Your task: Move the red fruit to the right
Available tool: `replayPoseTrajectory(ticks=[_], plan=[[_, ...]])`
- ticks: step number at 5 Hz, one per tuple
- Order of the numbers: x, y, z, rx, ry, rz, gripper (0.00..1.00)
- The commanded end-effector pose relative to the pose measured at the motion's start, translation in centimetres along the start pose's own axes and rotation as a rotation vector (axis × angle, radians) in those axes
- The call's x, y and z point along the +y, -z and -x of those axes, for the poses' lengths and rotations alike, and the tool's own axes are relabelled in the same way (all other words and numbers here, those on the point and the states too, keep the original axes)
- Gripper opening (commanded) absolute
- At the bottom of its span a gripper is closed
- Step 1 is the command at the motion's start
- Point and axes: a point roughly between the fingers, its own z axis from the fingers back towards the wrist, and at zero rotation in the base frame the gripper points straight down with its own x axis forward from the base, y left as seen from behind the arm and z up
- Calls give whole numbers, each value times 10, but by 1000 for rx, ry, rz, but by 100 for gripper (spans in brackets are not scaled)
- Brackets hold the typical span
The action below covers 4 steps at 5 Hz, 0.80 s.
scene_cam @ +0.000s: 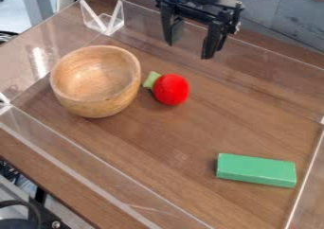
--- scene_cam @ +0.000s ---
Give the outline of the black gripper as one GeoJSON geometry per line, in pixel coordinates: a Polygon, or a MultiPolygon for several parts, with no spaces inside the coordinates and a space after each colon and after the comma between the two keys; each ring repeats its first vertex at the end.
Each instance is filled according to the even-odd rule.
{"type": "Polygon", "coordinates": [[[239,31],[243,3],[238,0],[155,0],[155,3],[160,7],[163,36],[168,46],[172,46],[181,37],[183,17],[203,24],[211,18],[216,19],[208,24],[200,51],[200,58],[211,59],[220,51],[226,40],[224,25],[230,34],[239,31]]]}

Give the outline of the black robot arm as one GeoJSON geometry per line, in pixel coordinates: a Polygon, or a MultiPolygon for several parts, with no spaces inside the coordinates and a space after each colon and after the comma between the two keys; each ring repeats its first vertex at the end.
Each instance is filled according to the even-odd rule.
{"type": "Polygon", "coordinates": [[[155,0],[159,8],[163,38],[168,46],[180,39],[184,19],[207,26],[200,58],[208,60],[222,50],[226,37],[240,26],[243,3],[238,0],[155,0]]]}

